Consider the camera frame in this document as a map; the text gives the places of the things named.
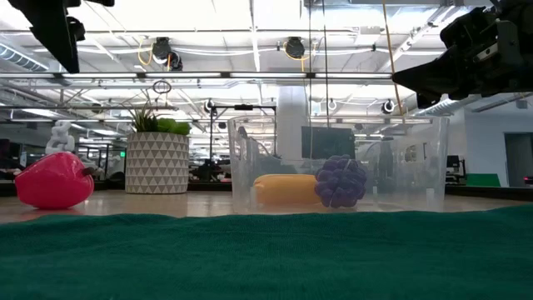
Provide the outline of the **green cloth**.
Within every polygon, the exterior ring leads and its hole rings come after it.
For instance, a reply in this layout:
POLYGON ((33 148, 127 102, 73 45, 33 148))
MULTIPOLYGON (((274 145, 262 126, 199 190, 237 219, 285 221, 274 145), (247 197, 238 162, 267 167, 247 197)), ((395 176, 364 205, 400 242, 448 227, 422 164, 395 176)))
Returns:
POLYGON ((0 300, 533 300, 533 205, 48 215, 0 225, 0 300))

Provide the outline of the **pink bell pepper toy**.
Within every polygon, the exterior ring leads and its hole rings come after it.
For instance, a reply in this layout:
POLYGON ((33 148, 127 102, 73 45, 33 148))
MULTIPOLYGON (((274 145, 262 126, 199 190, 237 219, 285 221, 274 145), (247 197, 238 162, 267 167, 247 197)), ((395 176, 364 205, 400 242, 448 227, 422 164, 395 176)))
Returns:
POLYGON ((39 209, 67 209, 93 193, 92 169, 70 152, 55 152, 39 159, 15 178, 18 199, 39 209))

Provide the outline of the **clear plastic tupperware container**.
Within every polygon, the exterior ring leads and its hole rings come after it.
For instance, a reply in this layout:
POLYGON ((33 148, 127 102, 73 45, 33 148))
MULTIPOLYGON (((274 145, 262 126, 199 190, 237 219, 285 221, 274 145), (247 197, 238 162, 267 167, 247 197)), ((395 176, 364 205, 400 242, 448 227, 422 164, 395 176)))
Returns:
POLYGON ((326 159, 285 160, 276 153, 274 117, 228 121, 232 197, 240 213, 355 213, 432 211, 443 208, 447 128, 443 117, 307 117, 307 127, 349 128, 355 157, 366 170, 366 194, 353 208, 318 204, 261 205, 253 183, 267 174, 315 177, 326 159))

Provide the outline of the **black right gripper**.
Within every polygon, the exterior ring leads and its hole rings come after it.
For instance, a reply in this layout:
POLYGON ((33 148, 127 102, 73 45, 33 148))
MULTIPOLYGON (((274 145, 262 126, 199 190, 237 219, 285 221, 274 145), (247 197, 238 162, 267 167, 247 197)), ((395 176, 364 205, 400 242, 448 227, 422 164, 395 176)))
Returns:
POLYGON ((446 52, 395 72, 394 83, 416 92, 418 108, 447 95, 533 92, 533 0, 491 0, 442 29, 446 52))

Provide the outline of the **black equipment cart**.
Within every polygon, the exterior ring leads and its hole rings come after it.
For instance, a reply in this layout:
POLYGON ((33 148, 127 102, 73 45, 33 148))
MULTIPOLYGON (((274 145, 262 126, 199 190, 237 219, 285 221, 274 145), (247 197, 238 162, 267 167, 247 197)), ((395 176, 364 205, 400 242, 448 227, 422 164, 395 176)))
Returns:
POLYGON ((466 184, 466 161, 458 155, 446 158, 446 185, 466 184))

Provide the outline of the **white structural column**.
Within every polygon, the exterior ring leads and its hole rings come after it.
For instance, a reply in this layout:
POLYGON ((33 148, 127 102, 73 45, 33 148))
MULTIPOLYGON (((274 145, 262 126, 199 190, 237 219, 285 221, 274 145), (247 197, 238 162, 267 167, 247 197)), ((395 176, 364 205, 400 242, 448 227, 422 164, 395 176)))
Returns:
POLYGON ((306 89, 282 86, 276 104, 276 153, 285 160, 301 159, 301 128, 308 124, 306 89))

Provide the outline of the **yellow toy banana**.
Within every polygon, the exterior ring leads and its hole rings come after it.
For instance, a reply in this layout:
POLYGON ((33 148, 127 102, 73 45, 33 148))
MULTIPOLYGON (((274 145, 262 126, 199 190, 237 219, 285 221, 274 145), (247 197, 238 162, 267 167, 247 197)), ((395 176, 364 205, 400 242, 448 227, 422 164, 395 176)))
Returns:
POLYGON ((253 183, 255 198, 261 205, 318 204, 316 179, 308 174, 267 174, 253 183))

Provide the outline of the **purple toy grape bunch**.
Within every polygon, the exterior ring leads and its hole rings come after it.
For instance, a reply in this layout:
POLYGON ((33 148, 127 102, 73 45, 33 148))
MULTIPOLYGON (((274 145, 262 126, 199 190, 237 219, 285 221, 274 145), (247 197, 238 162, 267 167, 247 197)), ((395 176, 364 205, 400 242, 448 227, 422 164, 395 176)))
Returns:
POLYGON ((315 194, 326 208, 354 208, 366 194, 366 170, 347 154, 329 157, 315 179, 315 194))

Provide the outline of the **green board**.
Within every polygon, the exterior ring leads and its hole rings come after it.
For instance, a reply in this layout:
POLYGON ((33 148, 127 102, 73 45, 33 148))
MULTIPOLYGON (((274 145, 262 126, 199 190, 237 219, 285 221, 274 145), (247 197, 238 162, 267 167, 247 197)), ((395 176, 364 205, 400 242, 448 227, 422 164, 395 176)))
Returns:
POLYGON ((501 183, 496 173, 468 173, 466 186, 500 188, 501 183))

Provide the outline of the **lit horizontal frame beam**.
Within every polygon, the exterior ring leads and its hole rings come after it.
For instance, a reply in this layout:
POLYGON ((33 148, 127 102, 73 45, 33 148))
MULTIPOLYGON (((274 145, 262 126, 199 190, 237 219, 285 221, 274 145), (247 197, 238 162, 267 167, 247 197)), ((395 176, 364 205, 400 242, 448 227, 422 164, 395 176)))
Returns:
POLYGON ((0 72, 0 79, 174 79, 174 78, 253 78, 253 79, 391 79, 383 72, 0 72))

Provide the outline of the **white sculpted figure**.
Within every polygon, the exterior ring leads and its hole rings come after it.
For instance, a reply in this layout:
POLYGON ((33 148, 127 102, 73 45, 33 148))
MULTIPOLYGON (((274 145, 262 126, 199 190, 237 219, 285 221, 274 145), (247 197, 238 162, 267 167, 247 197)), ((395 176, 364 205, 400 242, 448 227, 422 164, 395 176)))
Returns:
POLYGON ((52 127, 52 136, 45 147, 46 154, 70 152, 75 150, 75 138, 69 134, 72 124, 68 121, 56 121, 52 127))

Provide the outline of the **grey door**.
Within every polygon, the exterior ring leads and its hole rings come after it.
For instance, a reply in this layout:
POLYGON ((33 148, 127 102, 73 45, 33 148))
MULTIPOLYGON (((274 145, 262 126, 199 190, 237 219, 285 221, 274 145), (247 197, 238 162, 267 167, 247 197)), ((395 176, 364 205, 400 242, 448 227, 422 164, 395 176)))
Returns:
POLYGON ((509 186, 533 186, 533 133, 506 133, 505 145, 509 186))

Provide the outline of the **black monitor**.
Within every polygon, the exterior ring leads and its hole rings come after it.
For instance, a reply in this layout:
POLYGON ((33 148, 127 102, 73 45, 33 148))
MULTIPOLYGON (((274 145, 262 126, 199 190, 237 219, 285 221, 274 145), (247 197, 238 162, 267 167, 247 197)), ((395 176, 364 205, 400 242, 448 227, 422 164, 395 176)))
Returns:
POLYGON ((349 128, 302 127, 303 158, 327 159, 331 156, 355 157, 355 136, 349 128))

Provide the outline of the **triangle-patterned planter pot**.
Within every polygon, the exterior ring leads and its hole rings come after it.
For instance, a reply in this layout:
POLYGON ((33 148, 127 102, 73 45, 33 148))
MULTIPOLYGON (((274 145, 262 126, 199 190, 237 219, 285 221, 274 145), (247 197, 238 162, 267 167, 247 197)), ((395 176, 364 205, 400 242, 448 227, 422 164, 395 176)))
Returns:
POLYGON ((189 137, 170 132, 135 132, 127 137, 125 191, 181 194, 189 181, 189 137))

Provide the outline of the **green artificial plant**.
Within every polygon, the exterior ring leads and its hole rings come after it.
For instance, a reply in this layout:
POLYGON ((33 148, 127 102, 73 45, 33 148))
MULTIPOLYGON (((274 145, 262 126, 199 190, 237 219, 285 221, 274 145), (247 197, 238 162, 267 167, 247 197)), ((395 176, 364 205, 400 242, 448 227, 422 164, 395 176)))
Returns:
POLYGON ((178 122, 174 118, 162 117, 156 108, 152 108, 147 102, 142 107, 128 107, 128 112, 132 118, 132 125, 139 133, 174 133, 188 136, 191 132, 191 125, 188 122, 178 122))

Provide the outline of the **silver ventilation duct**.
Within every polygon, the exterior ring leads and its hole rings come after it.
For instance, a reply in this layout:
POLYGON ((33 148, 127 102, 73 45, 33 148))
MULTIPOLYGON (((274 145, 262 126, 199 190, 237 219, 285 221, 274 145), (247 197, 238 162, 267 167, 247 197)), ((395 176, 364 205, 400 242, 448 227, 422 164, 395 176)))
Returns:
POLYGON ((0 72, 0 79, 44 79, 64 87, 72 85, 59 73, 49 72, 49 67, 44 63, 3 42, 0 42, 0 61, 6 61, 23 69, 23 72, 11 75, 0 72))
POLYGON ((453 112, 467 106, 469 104, 475 103, 481 100, 481 97, 474 95, 473 97, 468 97, 463 100, 450 100, 446 99, 443 102, 439 102, 436 105, 426 109, 426 115, 432 116, 444 116, 447 114, 452 114, 453 112))

